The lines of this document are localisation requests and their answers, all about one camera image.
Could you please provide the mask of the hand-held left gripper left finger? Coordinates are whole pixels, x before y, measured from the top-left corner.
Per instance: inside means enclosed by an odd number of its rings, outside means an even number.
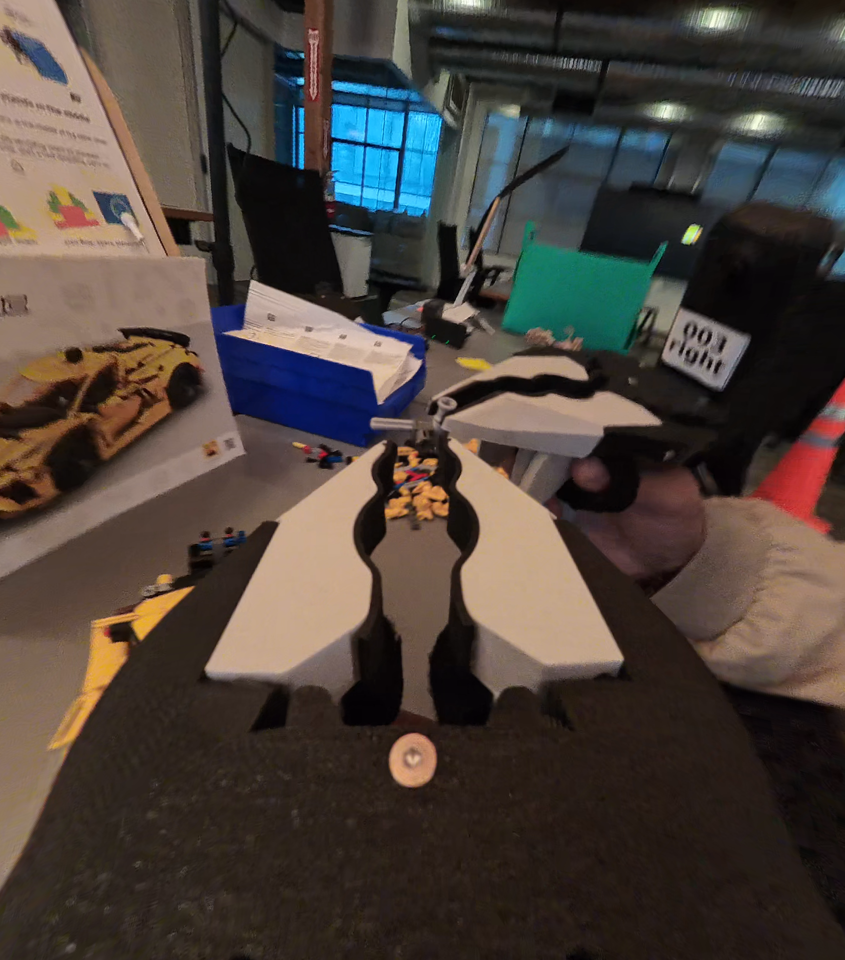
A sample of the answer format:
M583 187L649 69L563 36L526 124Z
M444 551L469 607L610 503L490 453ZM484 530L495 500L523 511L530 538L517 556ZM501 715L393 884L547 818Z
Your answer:
M372 558L396 457L378 443L278 518L207 678L320 688L344 715L397 713L397 635Z

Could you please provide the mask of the grey desk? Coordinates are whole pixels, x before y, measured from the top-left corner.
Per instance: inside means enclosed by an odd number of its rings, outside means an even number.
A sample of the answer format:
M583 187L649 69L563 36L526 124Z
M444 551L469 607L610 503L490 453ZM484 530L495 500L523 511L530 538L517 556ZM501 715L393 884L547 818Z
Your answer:
M279 517L344 468L253 417L248 454L0 581L0 958L785 958L825 907L723 689L557 522L617 678L443 711L459 556L387 521L371 558L396 714L206 676ZM247 541L131 654L68 750L93 619Z

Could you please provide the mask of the large paned window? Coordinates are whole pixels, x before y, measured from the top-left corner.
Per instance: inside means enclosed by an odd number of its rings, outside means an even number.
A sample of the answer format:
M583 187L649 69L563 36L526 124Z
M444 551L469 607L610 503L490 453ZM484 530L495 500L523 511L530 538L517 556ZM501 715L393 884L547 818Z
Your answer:
M335 81L331 169L338 203L429 216L443 119L401 87Z

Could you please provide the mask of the black pole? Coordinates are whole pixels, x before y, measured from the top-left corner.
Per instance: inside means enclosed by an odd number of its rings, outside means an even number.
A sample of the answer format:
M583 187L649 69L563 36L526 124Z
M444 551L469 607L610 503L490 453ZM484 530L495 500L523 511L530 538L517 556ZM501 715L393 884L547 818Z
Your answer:
M198 1L203 112L213 215L211 258L220 306L236 298L236 260L229 203L229 170L219 1Z

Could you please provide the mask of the black office chair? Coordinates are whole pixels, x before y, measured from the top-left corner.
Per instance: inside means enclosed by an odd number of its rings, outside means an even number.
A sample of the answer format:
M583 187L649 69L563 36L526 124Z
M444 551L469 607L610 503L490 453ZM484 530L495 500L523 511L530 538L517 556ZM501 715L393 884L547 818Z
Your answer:
M320 174L226 146L258 281L286 294L343 294Z

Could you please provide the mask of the grey toy axle pin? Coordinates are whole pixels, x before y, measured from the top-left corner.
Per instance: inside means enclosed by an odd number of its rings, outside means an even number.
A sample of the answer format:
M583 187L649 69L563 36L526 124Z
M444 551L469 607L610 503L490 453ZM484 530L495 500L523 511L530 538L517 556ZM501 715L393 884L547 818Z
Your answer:
M374 416L368 422L368 428L373 433L406 434L414 441L426 437L448 437L448 426L439 418L429 416L422 418L383 417Z

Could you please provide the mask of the brick picture poster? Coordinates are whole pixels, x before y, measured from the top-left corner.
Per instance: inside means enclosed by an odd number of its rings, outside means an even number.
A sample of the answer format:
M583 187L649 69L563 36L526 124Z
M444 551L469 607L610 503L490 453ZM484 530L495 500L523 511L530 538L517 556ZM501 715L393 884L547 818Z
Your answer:
M165 255L53 1L0 1L0 255Z

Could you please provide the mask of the blue plastic bin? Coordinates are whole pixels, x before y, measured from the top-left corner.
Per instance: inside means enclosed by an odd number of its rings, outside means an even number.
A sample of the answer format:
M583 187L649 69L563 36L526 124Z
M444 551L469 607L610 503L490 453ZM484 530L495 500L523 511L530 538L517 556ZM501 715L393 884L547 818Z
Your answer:
M376 339L408 348L417 369L383 400L368 370L239 336L243 305L213 307L211 324L224 385L234 414L251 416L323 438L366 448L374 418L402 416L427 380L427 341L376 328Z

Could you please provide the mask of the yellow toy car chassis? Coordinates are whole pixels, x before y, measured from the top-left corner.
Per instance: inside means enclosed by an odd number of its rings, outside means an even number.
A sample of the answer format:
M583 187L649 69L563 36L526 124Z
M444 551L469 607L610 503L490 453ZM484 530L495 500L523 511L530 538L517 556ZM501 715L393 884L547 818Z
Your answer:
M89 625L89 652L79 693L69 704L48 743L49 752L67 751L131 655L164 619L224 558L247 542L245 530L229 526L221 535L200 533L187 547L187 569L159 574L139 597Z

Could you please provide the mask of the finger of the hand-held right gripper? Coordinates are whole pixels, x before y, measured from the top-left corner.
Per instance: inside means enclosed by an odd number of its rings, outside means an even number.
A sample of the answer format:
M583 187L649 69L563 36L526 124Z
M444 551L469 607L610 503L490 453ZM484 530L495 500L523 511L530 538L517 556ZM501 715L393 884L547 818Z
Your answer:
M590 373L575 353L524 353L495 364L438 393L429 415L444 422L501 422L513 410L566 401L578 405L590 400Z
M582 399L506 391L448 415L448 433L460 443L478 440L572 458L590 454L611 429L662 424L642 405L609 391Z

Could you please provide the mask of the pile of small toy pieces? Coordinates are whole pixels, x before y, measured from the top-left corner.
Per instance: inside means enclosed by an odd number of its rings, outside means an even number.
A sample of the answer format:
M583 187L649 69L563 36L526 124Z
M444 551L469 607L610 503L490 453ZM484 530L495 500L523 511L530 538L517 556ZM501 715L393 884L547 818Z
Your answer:
M325 443L313 445L294 440L292 447L304 455L307 463L328 472L348 467L360 458L358 454L344 454ZM397 447L392 487L384 502L384 516L388 522L407 519L414 529L418 529L424 522L449 518L450 495L443 485L434 450L428 442Z

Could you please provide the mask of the wooden post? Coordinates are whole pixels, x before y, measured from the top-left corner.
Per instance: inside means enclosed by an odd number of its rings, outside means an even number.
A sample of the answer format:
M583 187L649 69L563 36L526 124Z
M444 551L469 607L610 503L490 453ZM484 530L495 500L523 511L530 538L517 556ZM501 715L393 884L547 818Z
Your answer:
M333 1L304 2L304 167L323 179L332 166L333 21Z

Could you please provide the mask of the white papers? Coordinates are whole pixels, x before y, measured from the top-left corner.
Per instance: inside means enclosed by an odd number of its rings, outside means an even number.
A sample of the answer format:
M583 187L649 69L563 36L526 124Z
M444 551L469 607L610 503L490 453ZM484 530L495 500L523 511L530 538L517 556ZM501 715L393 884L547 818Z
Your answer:
M231 336L363 371L378 403L386 402L424 366L411 345L389 331L257 281L248 284L242 327Z

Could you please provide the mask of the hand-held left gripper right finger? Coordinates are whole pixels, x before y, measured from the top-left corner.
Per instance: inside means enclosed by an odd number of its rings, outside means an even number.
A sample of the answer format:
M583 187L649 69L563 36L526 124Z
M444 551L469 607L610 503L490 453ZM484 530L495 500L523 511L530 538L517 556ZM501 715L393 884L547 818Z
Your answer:
M550 511L457 440L442 442L442 469L459 551L442 710L488 713L505 690L620 677L620 645Z

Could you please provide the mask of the orange traffic cone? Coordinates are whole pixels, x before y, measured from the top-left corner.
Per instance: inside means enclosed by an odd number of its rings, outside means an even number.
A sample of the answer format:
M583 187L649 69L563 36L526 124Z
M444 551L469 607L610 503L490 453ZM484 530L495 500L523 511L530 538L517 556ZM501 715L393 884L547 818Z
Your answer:
M845 379L750 498L771 503L811 528L829 533L832 526L816 514L816 507L844 434Z

